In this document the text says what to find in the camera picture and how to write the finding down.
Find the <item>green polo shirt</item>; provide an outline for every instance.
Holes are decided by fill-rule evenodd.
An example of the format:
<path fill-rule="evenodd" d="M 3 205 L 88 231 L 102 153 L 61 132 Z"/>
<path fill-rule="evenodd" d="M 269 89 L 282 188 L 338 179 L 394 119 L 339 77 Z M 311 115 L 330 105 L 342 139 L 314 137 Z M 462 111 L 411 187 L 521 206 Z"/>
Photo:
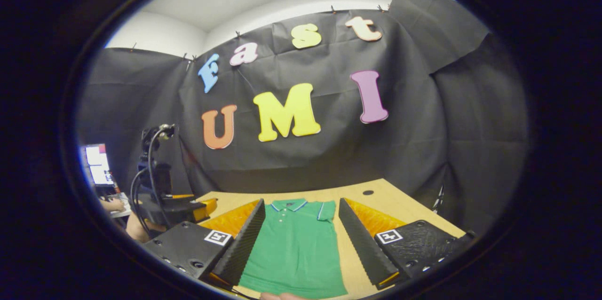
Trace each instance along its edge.
<path fill-rule="evenodd" d="M 238 284 L 308 299 L 347 294 L 334 214 L 334 201 L 294 199 L 265 205 L 265 220 Z"/>

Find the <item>polo shirt sleeve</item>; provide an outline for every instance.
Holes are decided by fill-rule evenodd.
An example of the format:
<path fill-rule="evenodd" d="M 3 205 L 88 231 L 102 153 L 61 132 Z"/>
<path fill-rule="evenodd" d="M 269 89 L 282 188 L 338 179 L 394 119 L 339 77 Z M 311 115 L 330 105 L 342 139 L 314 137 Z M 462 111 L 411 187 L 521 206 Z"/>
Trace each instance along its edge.
<path fill-rule="evenodd" d="M 318 210 L 318 220 L 332 221 L 335 217 L 335 207 L 336 204 L 334 201 L 322 202 L 322 205 Z"/>

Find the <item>wooden table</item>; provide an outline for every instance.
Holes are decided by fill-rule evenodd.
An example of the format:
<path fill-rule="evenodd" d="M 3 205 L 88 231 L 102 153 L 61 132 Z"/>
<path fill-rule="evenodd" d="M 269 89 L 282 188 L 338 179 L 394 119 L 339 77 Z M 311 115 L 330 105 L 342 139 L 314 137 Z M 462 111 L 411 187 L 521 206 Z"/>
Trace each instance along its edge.
<path fill-rule="evenodd" d="M 363 192 L 366 190 L 372 190 L 374 193 L 371 195 L 364 195 Z M 351 240 L 338 217 L 339 200 L 341 197 L 357 201 L 384 212 L 385 214 L 396 217 L 406 223 L 417 220 L 426 220 L 452 236 L 460 237 L 465 234 L 464 231 L 452 225 L 449 221 L 446 221 L 425 206 L 422 206 L 384 179 L 337 187 L 334 189 L 293 193 L 257 194 L 212 191 L 198 198 L 198 200 L 205 200 L 213 197 L 216 197 L 219 200 L 217 201 L 217 208 L 211 214 L 211 217 L 219 216 L 233 208 L 237 208 L 238 206 L 260 198 L 264 199 L 266 205 L 271 204 L 271 202 L 275 200 L 300 198 L 305 198 L 309 202 L 334 200 L 337 204 L 337 210 L 335 212 L 333 223 L 335 231 L 337 232 L 342 278 L 348 294 L 332 298 L 333 300 L 359 299 L 379 292 L 368 280 L 368 276 L 364 271 L 362 263 L 359 261 L 359 256 L 357 255 L 355 248 L 353 248 Z M 254 298 L 260 297 L 259 292 L 252 291 L 242 286 L 235 286 L 234 289 Z"/>

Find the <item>computer monitor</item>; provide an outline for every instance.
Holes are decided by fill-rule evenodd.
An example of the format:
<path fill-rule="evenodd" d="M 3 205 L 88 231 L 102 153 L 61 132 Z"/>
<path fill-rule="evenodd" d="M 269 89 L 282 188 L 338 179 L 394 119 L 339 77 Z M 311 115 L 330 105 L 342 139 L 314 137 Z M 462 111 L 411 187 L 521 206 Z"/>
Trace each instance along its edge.
<path fill-rule="evenodd" d="M 87 144 L 81 147 L 82 169 L 91 187 L 114 187 L 105 144 Z"/>

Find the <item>polo shirt collar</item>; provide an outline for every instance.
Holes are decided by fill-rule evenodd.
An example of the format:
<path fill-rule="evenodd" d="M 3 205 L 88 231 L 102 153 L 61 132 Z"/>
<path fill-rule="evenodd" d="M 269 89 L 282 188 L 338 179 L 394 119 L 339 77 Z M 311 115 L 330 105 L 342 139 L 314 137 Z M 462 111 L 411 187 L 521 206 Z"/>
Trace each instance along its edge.
<path fill-rule="evenodd" d="M 297 212 L 303 206 L 305 206 L 305 204 L 307 204 L 307 200 L 305 199 L 276 200 L 271 202 L 271 207 L 274 210 L 277 210 L 278 212 L 280 212 L 284 208 L 293 212 Z"/>

